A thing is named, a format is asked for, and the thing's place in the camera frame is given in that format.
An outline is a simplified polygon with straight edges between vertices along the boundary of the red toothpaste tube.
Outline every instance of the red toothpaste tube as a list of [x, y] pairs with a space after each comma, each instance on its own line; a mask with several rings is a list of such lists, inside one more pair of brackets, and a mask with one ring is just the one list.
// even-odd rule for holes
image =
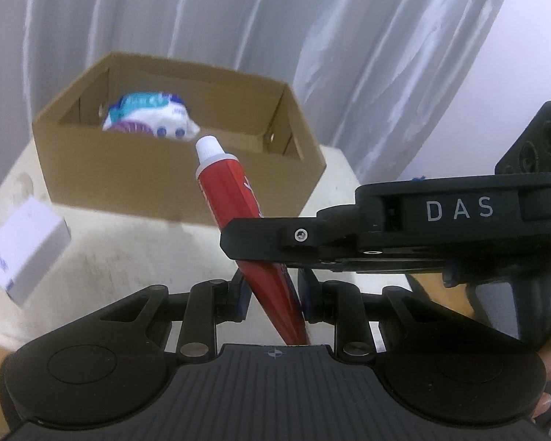
[[[263, 217], [238, 159], [214, 136], [196, 143], [196, 179], [222, 230], [232, 219]], [[251, 290], [286, 344], [309, 344], [306, 324], [288, 270], [282, 264], [237, 261]]]

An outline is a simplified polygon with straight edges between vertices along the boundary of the ribbed black surface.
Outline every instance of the ribbed black surface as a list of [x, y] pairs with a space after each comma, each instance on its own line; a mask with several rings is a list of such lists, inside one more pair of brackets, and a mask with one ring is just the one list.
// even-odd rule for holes
[[404, 409], [370, 368], [324, 346], [230, 345], [213, 362], [180, 368], [146, 410], [89, 431], [27, 423], [10, 441], [545, 441], [529, 421], [493, 429], [434, 424]]

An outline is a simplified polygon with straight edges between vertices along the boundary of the white wall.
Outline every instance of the white wall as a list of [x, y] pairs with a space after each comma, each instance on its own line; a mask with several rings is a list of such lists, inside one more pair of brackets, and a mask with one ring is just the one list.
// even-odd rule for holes
[[493, 174], [551, 100], [551, 0], [504, 0], [468, 75], [400, 179]]

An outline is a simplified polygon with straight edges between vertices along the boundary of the crosshair mark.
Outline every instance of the crosshair mark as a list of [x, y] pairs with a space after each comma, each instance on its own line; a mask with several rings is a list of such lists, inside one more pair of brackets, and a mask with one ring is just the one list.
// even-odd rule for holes
[[272, 348], [271, 350], [269, 350], [267, 352], [267, 354], [275, 359], [275, 358], [279, 358], [280, 356], [282, 356], [284, 354], [284, 352], [282, 352], [281, 350], [278, 350], [277, 348]]

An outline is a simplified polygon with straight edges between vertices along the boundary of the fingernail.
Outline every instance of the fingernail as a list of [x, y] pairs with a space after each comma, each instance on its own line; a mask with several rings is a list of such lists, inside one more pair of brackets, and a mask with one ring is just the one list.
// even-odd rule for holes
[[551, 395], [549, 393], [543, 393], [543, 396], [541, 396], [541, 399], [539, 399], [539, 402], [536, 405], [535, 413], [533, 414], [533, 417], [542, 415], [549, 409], [550, 406], [551, 406]]
[[547, 373], [551, 373], [551, 352], [541, 353], [541, 359], [543, 360]]

